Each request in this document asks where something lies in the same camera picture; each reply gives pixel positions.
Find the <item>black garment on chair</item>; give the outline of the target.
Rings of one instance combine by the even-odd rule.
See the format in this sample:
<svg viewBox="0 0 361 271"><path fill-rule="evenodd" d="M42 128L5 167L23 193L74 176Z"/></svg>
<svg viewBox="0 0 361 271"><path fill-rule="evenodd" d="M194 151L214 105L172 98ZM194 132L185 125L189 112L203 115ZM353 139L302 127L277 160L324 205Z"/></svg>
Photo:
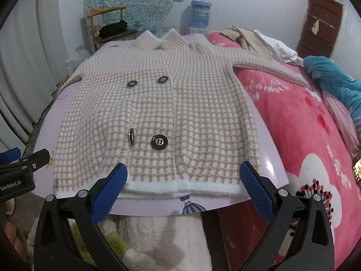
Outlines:
<svg viewBox="0 0 361 271"><path fill-rule="evenodd" d="M128 23L125 20L120 20L117 23L111 23L103 26L99 31L99 37L105 39L114 35L118 35L127 30Z"/></svg>

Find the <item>pink floral fleece blanket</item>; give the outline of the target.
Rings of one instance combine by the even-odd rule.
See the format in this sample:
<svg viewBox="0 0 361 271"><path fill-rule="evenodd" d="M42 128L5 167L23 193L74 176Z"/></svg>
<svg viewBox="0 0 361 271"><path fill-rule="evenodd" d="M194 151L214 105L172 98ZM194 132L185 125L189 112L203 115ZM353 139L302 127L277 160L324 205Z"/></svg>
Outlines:
<svg viewBox="0 0 361 271"><path fill-rule="evenodd" d="M360 244L360 187L352 158L328 98L313 84L304 88L257 70L234 68L264 121L295 196L322 198L330 222L337 269ZM238 270L267 229L248 200L218 211L230 270Z"/></svg>

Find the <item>beige and white clothes pile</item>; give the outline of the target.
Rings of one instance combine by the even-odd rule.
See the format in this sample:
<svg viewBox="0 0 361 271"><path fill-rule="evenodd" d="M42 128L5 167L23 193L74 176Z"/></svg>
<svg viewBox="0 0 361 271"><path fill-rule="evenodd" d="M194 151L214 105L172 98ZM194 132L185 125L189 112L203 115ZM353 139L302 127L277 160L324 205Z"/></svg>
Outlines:
<svg viewBox="0 0 361 271"><path fill-rule="evenodd" d="M264 35L257 29L249 30L230 26L220 34L239 44L242 49L254 51L270 60L292 66L303 64L303 59L298 56L295 50L280 40Z"/></svg>

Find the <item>dark red wooden door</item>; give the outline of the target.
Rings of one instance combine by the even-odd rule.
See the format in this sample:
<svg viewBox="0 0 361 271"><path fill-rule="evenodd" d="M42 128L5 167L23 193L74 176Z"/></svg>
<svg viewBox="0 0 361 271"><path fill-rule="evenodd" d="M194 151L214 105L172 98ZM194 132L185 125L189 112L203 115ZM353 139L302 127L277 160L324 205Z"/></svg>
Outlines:
<svg viewBox="0 0 361 271"><path fill-rule="evenodd" d="M308 0L308 8L296 52L301 58L329 58L343 18L343 5L335 0Z"/></svg>

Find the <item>teal fleece garment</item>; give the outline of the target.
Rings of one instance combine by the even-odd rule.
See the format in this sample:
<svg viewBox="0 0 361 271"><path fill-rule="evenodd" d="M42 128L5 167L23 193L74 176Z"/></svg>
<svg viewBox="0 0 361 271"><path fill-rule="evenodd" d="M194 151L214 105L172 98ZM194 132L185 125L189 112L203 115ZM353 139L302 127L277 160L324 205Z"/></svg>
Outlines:
<svg viewBox="0 0 361 271"><path fill-rule="evenodd" d="M360 80L353 79L333 60L324 56L307 56L303 59L303 66L322 90L332 94L345 106L360 133Z"/></svg>

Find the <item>white curtain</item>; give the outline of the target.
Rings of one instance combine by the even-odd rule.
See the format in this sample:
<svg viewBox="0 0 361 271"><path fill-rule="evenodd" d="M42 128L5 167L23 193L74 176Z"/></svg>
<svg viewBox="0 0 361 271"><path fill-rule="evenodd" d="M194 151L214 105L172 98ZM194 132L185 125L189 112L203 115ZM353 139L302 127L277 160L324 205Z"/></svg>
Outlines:
<svg viewBox="0 0 361 271"><path fill-rule="evenodd" d="M1 4L1 151L25 152L67 76L59 0Z"/></svg>

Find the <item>white water dispenser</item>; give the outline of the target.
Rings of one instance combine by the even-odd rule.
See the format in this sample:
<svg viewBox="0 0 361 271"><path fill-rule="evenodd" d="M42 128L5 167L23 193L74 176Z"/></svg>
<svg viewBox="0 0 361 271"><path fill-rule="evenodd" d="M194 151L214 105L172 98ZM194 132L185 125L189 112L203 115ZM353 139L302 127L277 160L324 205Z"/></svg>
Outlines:
<svg viewBox="0 0 361 271"><path fill-rule="evenodd" d="M190 34L201 34L205 37L208 36L208 34L210 33L210 31L208 29L203 29L203 28L191 28L191 27L187 27L186 30L186 34L190 35Z"/></svg>

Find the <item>white plastic bags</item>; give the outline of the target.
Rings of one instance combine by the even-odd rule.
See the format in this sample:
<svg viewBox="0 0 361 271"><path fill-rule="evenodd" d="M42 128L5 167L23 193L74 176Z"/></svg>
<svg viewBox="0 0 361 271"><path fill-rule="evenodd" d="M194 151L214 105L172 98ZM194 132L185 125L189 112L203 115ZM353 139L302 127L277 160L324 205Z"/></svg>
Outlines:
<svg viewBox="0 0 361 271"><path fill-rule="evenodd" d="M80 66L81 63L91 57L89 50L84 47L77 48L76 53L78 56L76 59L68 59L65 62L69 76L71 76L73 72L76 71L76 69Z"/></svg>

